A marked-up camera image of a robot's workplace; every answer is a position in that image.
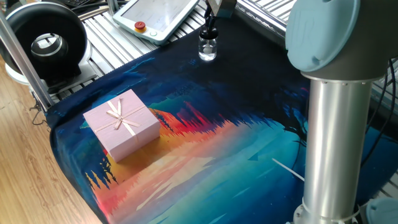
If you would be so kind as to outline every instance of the black bottle cap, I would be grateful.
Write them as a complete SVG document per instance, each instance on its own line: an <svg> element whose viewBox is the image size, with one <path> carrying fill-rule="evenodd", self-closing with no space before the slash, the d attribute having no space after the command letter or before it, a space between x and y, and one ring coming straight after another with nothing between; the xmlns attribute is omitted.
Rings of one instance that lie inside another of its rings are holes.
<svg viewBox="0 0 398 224"><path fill-rule="evenodd" d="M200 27L199 36L205 40L213 40L218 37L217 27L209 29L206 25Z"/></svg>

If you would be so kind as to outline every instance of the gift box lid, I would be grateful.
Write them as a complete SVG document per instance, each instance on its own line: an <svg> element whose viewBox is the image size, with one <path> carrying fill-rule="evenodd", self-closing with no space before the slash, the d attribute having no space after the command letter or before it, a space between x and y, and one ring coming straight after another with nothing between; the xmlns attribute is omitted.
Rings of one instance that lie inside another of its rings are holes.
<svg viewBox="0 0 398 224"><path fill-rule="evenodd" d="M138 127L129 125L136 135L135 138L139 138L139 134L143 130L159 122L132 90L128 90L109 100L116 110L118 109L119 100L123 119L139 124ZM95 132L102 145L109 151L123 142L134 138L124 124L121 124L118 129L114 128L115 124L108 126L108 124L115 123L118 120L107 114L107 111L112 110L107 101L83 114L90 128Z"/></svg>

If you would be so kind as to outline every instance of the red emergency stop button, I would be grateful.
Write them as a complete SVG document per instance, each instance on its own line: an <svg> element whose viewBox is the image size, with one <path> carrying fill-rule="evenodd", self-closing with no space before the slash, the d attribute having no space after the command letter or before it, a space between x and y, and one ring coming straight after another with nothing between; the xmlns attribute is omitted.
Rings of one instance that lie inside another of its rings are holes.
<svg viewBox="0 0 398 224"><path fill-rule="evenodd" d="M147 30L145 22L136 22L134 27L136 28L137 32L145 32L145 30Z"/></svg>

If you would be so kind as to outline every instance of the pink gift box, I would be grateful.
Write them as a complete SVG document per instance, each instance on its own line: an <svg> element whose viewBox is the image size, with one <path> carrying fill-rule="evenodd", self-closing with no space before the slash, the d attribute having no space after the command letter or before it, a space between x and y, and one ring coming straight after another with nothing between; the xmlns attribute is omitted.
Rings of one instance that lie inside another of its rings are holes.
<svg viewBox="0 0 398 224"><path fill-rule="evenodd" d="M83 116L115 162L160 135L159 120L132 90L97 106Z"/></svg>

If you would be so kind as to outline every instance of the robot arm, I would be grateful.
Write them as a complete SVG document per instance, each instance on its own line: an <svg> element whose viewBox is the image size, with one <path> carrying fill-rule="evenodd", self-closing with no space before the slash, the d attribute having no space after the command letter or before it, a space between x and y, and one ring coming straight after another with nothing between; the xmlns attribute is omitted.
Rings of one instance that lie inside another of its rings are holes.
<svg viewBox="0 0 398 224"><path fill-rule="evenodd" d="M232 14L233 0L208 1L215 16ZM397 11L391 0L297 0L292 8L288 57L311 79L305 189L295 224L351 223L372 82L398 55Z"/></svg>

